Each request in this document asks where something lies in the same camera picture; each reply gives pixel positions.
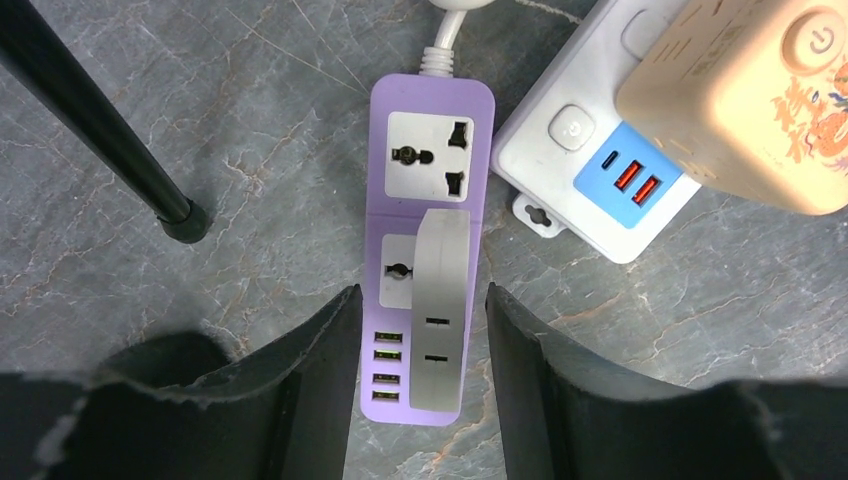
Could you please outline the purple power strip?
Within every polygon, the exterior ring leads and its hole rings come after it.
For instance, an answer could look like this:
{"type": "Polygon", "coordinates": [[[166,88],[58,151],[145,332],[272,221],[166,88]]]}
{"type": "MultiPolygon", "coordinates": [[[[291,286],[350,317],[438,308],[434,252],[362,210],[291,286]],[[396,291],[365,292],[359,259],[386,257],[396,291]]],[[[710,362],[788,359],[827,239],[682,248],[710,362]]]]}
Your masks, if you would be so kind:
{"type": "Polygon", "coordinates": [[[477,80],[390,74],[372,90],[360,407],[373,421],[446,426],[460,414],[494,116],[494,95],[477,80]],[[452,412],[410,406],[414,249],[430,209],[470,213],[460,405],[452,412]]]}

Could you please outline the white multicolour power strip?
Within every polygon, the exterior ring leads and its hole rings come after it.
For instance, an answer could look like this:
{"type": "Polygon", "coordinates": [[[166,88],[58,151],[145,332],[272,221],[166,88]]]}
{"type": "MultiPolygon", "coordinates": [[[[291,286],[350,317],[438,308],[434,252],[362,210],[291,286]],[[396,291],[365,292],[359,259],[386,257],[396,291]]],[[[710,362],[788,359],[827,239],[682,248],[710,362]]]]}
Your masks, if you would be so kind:
{"type": "Polygon", "coordinates": [[[618,89],[683,9],[600,1],[497,132],[493,171],[538,235],[570,230],[608,260],[635,260],[699,190],[624,122],[618,89]]]}

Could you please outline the white plug adapter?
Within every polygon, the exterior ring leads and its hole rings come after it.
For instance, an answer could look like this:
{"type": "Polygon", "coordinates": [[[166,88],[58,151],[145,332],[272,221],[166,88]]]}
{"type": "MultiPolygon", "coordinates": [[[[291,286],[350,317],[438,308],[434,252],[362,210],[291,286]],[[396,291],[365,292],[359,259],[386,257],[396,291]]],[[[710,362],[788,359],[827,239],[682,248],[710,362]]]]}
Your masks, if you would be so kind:
{"type": "Polygon", "coordinates": [[[459,409],[468,297],[470,213],[430,209],[414,249],[410,406],[459,409]]]}

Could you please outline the beige cube socket adapter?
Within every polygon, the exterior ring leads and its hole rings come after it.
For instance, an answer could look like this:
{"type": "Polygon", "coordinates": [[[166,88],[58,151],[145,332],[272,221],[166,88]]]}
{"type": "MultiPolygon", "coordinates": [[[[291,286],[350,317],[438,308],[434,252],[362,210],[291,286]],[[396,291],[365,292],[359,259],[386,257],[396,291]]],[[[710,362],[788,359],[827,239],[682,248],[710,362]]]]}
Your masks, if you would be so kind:
{"type": "Polygon", "coordinates": [[[698,183],[806,215],[847,203],[847,5],[691,1],[621,117],[698,183]]]}

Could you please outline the black perforated music stand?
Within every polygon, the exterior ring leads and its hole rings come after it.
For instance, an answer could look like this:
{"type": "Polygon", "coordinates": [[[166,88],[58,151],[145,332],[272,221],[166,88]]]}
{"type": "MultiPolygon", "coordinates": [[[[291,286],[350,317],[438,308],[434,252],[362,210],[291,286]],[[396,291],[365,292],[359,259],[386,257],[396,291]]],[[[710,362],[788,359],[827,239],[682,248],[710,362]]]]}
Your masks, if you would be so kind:
{"type": "Polygon", "coordinates": [[[1,64],[104,162],[184,244],[205,237],[207,212],[186,197],[28,1],[1,3],[1,64]]]}

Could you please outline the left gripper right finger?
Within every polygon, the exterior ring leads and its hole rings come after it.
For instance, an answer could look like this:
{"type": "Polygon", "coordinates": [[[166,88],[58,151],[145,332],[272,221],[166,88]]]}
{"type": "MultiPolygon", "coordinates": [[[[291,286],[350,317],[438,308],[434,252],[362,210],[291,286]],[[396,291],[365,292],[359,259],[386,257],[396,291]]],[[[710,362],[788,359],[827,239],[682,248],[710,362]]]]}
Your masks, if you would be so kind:
{"type": "Polygon", "coordinates": [[[843,479],[847,381],[673,385],[616,364],[490,285],[486,314],[512,479],[843,479]]]}

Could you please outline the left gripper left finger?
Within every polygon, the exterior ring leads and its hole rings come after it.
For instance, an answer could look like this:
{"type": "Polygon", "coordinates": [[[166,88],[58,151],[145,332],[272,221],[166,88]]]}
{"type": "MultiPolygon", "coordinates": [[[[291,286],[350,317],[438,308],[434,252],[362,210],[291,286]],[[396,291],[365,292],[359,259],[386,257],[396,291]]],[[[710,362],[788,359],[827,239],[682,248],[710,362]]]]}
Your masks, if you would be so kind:
{"type": "Polygon", "coordinates": [[[233,361],[182,331],[77,371],[1,376],[5,479],[339,479],[362,292],[233,361]]]}

